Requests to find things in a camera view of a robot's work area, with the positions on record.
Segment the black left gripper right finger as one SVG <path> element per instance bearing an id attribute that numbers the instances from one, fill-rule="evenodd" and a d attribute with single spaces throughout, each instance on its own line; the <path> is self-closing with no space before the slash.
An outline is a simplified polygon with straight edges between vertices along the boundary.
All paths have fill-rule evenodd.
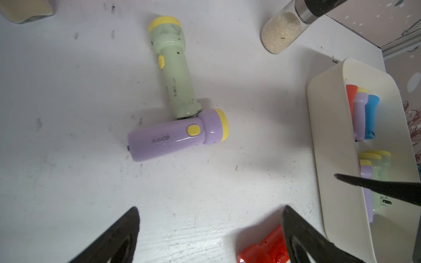
<path id="1" fill-rule="evenodd" d="M 337 248 L 311 226 L 292 207 L 282 212 L 281 225 L 292 263 L 361 263 L 361 259 Z"/>

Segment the purple flashlight horizontal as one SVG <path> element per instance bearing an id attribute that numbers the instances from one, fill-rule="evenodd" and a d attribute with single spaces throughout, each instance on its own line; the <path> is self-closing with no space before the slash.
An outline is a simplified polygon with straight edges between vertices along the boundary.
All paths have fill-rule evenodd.
<path id="1" fill-rule="evenodd" d="M 217 144 L 228 136 L 225 113 L 220 109 L 210 109 L 195 117 L 133 131 L 128 135 L 128 150 L 133 161 L 143 162 L 198 144 Z"/>

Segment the blue flashlight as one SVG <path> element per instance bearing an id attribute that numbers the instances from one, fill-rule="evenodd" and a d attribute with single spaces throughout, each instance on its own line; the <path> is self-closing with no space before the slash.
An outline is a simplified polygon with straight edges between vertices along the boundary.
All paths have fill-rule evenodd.
<path id="1" fill-rule="evenodd" d="M 380 98 L 376 95 L 369 95 L 367 104 L 365 105 L 365 140 L 371 140 L 376 137 L 375 134 L 375 119 L 376 108 L 380 102 Z"/>

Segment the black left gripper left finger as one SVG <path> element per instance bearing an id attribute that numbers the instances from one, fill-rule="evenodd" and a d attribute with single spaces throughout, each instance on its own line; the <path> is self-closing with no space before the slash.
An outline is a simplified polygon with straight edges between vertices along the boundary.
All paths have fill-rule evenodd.
<path id="1" fill-rule="evenodd" d="M 72 263 L 131 263 L 137 246 L 140 216 L 137 207 L 131 207 Z"/>

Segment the green flashlight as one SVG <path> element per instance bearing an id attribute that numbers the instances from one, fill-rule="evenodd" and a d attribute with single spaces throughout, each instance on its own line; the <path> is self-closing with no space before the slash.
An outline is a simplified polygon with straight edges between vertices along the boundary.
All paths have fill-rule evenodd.
<path id="1" fill-rule="evenodd" d="M 202 111 L 197 102 L 185 57 L 185 36 L 181 23 L 172 16 L 159 16 L 148 28 L 153 51 L 163 73 L 173 116 L 189 118 Z"/>
<path id="2" fill-rule="evenodd" d="M 379 171 L 380 181 L 389 181 L 389 170 L 391 166 L 391 153 L 384 150 L 371 150 L 370 153 L 378 154 L 381 156 L 381 165 Z M 389 197 L 380 195 L 378 193 L 373 194 L 374 205 L 373 208 L 376 212 L 380 211 L 380 207 L 389 207 L 392 205 Z"/>
<path id="3" fill-rule="evenodd" d="M 359 159 L 371 161 L 372 175 L 371 175 L 370 178 L 372 180 L 380 180 L 379 173 L 380 173 L 380 171 L 382 169 L 382 165 L 383 165 L 382 156 L 380 154 L 377 154 L 377 153 L 363 152 L 363 153 L 359 153 Z M 376 192 L 372 192 L 373 214 L 379 213 L 379 211 L 380 211 L 380 198 L 381 198 L 380 194 L 378 194 Z"/>

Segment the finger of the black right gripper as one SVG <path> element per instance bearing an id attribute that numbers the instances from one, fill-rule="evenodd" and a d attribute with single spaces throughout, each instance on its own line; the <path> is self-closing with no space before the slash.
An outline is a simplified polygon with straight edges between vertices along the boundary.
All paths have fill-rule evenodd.
<path id="1" fill-rule="evenodd" d="M 334 174 L 334 177 L 347 184 L 421 206 L 421 183 L 379 181 L 345 174 Z"/>

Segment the green flashlight front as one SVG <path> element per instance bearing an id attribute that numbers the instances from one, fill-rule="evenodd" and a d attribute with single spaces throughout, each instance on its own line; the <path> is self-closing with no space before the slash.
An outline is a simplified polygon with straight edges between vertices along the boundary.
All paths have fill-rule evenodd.
<path id="1" fill-rule="evenodd" d="M 380 181 L 389 181 L 389 170 L 391 166 L 391 153 L 384 150 L 371 150 L 370 153 L 378 154 L 381 156 L 381 165 L 379 171 Z M 373 208 L 376 212 L 380 211 L 380 207 L 389 207 L 392 205 L 389 197 L 380 195 L 378 193 L 373 194 L 374 205 Z"/>

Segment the dark red flashlight horizontal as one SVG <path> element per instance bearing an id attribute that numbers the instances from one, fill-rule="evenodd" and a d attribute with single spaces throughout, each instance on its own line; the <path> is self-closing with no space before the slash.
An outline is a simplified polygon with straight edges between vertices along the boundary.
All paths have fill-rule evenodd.
<path id="1" fill-rule="evenodd" d="M 252 244 L 237 256 L 238 263 L 287 263 L 289 255 L 282 226 L 259 244 Z"/>

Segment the red flashlight white cap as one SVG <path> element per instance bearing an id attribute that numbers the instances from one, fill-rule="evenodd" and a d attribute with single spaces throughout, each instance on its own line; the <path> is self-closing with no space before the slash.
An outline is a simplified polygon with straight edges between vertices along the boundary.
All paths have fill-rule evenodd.
<path id="1" fill-rule="evenodd" d="M 351 116 L 353 116 L 354 99 L 357 94 L 357 91 L 358 91 L 358 86 L 352 85 L 352 84 L 346 85 L 346 93 L 347 93 Z"/>

